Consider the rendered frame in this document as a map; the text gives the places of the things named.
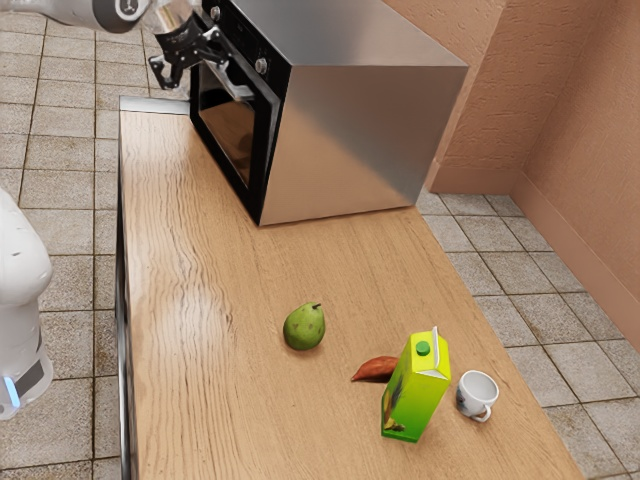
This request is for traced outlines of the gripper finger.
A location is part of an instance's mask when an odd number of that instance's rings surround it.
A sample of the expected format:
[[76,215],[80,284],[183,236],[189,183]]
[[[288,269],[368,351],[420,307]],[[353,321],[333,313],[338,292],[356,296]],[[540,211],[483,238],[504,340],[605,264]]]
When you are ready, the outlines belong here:
[[148,58],[149,66],[162,90],[173,90],[180,86],[184,72],[179,55],[164,53]]
[[229,42],[217,25],[199,34],[198,57],[201,60],[222,67],[229,63],[232,56]]

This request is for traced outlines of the stainless steel oven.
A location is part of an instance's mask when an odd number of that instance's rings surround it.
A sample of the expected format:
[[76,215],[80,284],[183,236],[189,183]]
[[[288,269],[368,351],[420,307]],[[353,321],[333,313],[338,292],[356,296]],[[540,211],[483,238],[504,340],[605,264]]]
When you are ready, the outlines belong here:
[[384,0],[202,0],[190,118],[259,226],[413,205],[467,64]]

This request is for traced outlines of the green pear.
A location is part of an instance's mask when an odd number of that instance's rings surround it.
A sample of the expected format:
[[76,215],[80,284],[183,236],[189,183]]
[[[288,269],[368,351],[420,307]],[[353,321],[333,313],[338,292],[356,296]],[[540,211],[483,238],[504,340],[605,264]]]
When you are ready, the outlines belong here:
[[324,311],[320,303],[308,302],[286,318],[283,335],[286,344],[299,351],[315,348],[322,341],[326,331]]

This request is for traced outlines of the reddish brown sweet potato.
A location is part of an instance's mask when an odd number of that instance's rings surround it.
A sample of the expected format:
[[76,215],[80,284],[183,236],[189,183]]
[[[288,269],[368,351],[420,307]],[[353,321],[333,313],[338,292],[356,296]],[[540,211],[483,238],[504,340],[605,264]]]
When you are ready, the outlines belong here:
[[352,382],[365,381],[387,383],[398,364],[399,358],[378,356],[365,361],[351,377]]

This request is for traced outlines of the green juice carton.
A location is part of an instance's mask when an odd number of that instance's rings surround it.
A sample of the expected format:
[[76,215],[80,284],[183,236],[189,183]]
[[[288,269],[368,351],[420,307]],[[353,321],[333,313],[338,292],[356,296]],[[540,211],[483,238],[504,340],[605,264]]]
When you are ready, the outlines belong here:
[[417,443],[451,383],[447,341],[411,334],[381,399],[381,435]]

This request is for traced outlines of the white printed cup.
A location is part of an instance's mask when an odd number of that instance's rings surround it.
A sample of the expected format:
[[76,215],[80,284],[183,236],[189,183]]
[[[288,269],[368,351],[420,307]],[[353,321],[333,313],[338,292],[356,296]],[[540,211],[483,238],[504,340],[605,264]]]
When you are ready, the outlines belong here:
[[497,383],[478,370],[465,372],[457,385],[456,407],[458,411],[476,422],[485,423],[492,414],[492,407],[499,397]]

